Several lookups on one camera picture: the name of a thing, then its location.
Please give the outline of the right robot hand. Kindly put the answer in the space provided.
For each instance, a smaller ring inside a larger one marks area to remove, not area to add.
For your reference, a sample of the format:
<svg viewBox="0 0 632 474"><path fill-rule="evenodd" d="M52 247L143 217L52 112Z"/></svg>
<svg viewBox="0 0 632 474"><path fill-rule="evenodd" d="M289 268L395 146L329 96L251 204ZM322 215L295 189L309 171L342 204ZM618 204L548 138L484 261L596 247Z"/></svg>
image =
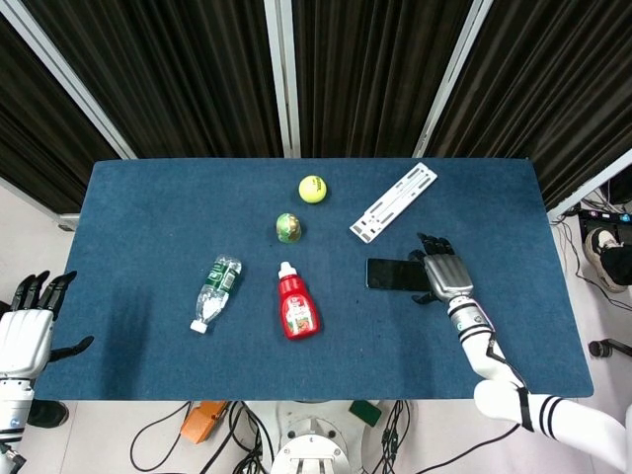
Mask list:
<svg viewBox="0 0 632 474"><path fill-rule="evenodd" d="M424 295L413 295L412 300L425 305L434 301L449 303L452 299L474 293L474 285L465 264L456 255L451 243L444 237L417 233L424 249L409 254L411 262L424 267L430 289Z"/></svg>

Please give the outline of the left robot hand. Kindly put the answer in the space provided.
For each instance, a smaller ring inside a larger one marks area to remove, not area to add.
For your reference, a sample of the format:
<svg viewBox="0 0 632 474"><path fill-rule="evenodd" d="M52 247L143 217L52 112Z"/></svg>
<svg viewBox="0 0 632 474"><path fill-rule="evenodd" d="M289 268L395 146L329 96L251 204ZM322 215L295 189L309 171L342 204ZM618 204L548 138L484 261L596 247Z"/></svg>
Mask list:
<svg viewBox="0 0 632 474"><path fill-rule="evenodd" d="M51 277L49 271L26 276L10 303L0 301L0 383L33 381L45 368L78 356L94 342L92 335L77 344L54 349L52 337L66 291L75 271Z"/></svg>

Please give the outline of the white partition frame post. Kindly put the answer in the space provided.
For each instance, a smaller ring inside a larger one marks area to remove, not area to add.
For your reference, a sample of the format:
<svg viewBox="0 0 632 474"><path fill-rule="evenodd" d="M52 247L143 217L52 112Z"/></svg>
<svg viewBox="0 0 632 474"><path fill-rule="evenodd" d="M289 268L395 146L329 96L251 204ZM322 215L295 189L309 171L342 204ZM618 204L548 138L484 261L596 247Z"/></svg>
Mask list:
<svg viewBox="0 0 632 474"><path fill-rule="evenodd" d="M438 121L494 3L495 0L472 0L414 148L413 158L421 159L427 151Z"/></svg>
<svg viewBox="0 0 632 474"><path fill-rule="evenodd" d="M22 0L0 0L0 14L26 43L121 160L137 159L131 145Z"/></svg>
<svg viewBox="0 0 632 474"><path fill-rule="evenodd" d="M301 157L292 0L263 0L284 158Z"/></svg>

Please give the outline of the yellow tennis ball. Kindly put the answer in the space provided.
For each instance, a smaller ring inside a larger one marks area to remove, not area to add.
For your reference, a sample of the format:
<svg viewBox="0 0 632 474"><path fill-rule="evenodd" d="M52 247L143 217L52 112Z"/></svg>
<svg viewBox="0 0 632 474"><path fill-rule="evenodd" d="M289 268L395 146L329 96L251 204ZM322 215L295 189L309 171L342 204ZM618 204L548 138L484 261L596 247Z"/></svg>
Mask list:
<svg viewBox="0 0 632 474"><path fill-rule="evenodd" d="M317 204L325 199L327 195L327 185L320 176L306 176L299 183L298 193L303 201L310 204Z"/></svg>

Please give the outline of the black power strip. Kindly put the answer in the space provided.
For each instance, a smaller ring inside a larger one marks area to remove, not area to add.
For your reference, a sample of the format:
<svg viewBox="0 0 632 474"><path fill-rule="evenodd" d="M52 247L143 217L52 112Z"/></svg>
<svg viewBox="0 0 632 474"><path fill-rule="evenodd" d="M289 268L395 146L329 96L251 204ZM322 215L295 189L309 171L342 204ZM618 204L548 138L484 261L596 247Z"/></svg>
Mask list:
<svg viewBox="0 0 632 474"><path fill-rule="evenodd" d="M612 233L617 241L632 242L632 215L629 213L582 209L578 218L583 240L592 230L604 228Z"/></svg>

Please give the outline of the blue table cloth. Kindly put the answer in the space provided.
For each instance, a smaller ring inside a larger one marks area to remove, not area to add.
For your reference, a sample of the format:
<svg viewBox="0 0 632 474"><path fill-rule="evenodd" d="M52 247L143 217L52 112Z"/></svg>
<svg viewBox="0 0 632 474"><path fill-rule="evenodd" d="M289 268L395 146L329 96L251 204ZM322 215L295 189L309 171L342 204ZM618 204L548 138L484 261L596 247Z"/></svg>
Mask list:
<svg viewBox="0 0 632 474"><path fill-rule="evenodd" d="M365 285L370 258L402 260L418 232L446 238L506 358L535 393L589 397L593 383L533 165L429 158L435 182L373 242L350 231L414 161L143 159L95 165L67 267L77 273L57 346L90 348L50 364L38 396L60 400L468 398L478 382L445 307ZM300 181L320 176L323 201ZM302 236L281 243L277 217ZM242 262L223 311L190 329L219 255ZM303 278L321 330L291 341L278 276Z"/></svg>

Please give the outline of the white perforated metal bracket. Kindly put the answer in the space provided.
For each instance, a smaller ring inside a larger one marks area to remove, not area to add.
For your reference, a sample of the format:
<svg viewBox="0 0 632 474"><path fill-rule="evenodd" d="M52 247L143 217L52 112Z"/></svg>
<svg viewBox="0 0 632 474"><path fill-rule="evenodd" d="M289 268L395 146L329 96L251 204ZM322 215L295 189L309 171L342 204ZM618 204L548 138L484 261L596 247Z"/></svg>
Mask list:
<svg viewBox="0 0 632 474"><path fill-rule="evenodd" d="M350 226L350 231L361 242L370 244L436 179L437 174L419 162L374 202Z"/></svg>

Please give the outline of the black shoe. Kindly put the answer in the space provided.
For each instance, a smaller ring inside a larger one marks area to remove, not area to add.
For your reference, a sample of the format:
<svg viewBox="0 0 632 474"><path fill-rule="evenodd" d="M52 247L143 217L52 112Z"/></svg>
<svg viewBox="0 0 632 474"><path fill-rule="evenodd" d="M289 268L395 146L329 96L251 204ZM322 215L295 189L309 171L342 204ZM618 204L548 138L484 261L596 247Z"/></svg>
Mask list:
<svg viewBox="0 0 632 474"><path fill-rule="evenodd" d="M62 426L69 417L67 406L59 401L35 399L27 423L35 428L54 429Z"/></svg>

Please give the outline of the red ketchup squeeze bottle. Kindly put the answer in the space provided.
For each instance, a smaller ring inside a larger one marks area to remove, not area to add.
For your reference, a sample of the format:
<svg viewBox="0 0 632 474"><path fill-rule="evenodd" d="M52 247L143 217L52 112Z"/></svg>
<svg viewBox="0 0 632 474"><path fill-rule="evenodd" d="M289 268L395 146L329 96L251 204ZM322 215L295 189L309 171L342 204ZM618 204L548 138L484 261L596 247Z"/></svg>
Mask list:
<svg viewBox="0 0 632 474"><path fill-rule="evenodd" d="M285 336L295 341L319 333L318 310L296 268L290 262L281 262L277 276L280 322Z"/></svg>

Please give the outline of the clear plastic water bottle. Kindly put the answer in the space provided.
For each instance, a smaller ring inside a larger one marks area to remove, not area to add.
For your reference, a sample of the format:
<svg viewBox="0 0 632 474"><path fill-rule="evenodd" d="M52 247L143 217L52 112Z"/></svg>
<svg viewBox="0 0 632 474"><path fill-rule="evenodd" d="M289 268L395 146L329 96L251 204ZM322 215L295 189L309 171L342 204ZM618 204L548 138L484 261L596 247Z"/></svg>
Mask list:
<svg viewBox="0 0 632 474"><path fill-rule="evenodd" d="M211 322L223 311L234 283L242 271L242 262L219 255L204 280L197 296L196 316L190 329L204 334Z"/></svg>

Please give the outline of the orange box on floor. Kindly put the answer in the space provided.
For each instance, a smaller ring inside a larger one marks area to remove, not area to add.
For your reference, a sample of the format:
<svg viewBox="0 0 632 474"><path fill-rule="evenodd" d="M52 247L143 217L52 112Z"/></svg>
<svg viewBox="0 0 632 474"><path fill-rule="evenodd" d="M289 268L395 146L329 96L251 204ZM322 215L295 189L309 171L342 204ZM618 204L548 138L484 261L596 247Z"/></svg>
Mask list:
<svg viewBox="0 0 632 474"><path fill-rule="evenodd" d="M227 408L227 401L201 401L185 417L180 435L194 444L206 441Z"/></svg>

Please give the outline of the green gold wrapped egg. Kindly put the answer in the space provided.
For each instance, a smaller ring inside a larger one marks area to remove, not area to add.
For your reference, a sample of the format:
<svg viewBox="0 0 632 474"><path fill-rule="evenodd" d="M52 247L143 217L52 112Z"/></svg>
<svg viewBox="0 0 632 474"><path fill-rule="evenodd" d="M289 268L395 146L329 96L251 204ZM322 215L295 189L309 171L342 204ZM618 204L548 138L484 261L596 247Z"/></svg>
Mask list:
<svg viewBox="0 0 632 474"><path fill-rule="evenodd" d="M283 213L276 219L276 237L281 243L296 243L302 236L302 227L298 217L292 213Z"/></svg>

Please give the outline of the green block on floor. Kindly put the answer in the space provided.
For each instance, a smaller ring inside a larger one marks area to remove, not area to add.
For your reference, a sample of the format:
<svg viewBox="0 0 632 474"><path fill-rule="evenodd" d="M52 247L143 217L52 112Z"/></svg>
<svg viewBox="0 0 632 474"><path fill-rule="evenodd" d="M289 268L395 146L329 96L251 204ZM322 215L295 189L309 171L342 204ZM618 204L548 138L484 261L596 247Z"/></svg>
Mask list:
<svg viewBox="0 0 632 474"><path fill-rule="evenodd" d="M366 400L352 401L349 412L372 428L377 425L382 415L376 405Z"/></svg>

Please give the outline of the black smartphone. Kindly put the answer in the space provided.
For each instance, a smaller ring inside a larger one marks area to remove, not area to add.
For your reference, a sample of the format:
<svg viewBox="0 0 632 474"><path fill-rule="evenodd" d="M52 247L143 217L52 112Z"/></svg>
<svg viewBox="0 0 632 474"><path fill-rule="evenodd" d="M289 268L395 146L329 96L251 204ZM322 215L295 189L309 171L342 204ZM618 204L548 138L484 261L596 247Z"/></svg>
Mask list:
<svg viewBox="0 0 632 474"><path fill-rule="evenodd" d="M367 259L365 285L370 289L429 291L424 265L420 262Z"/></svg>

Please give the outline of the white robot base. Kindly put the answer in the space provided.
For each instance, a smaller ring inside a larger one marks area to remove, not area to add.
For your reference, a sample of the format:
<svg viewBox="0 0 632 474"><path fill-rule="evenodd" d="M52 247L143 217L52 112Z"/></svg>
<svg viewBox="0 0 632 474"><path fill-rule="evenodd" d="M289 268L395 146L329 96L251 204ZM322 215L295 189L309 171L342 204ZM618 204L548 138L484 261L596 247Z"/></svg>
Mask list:
<svg viewBox="0 0 632 474"><path fill-rule="evenodd" d="M362 474L366 422L350 400L277 402L270 474Z"/></svg>

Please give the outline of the person's white shoe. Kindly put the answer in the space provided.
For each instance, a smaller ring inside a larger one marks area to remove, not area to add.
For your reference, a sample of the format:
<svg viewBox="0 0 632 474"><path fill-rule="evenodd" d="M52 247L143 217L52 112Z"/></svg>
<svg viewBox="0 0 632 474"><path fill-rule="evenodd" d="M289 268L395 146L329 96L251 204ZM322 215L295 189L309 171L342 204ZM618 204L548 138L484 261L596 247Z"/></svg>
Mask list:
<svg viewBox="0 0 632 474"><path fill-rule="evenodd" d="M615 236L602 227L591 230L584 240L584 253L598 271L604 271L604 265L601 261L604 253L619 247L619 242Z"/></svg>

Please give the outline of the black office chair caster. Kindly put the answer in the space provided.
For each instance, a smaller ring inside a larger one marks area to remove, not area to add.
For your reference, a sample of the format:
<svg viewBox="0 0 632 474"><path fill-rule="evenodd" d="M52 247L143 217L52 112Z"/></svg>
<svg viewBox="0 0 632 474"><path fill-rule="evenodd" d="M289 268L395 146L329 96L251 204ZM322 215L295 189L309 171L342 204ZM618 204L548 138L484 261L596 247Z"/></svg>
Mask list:
<svg viewBox="0 0 632 474"><path fill-rule="evenodd" d="M632 357L632 347L610 338L591 341L588 348L590 355L596 358L609 358L615 352Z"/></svg>

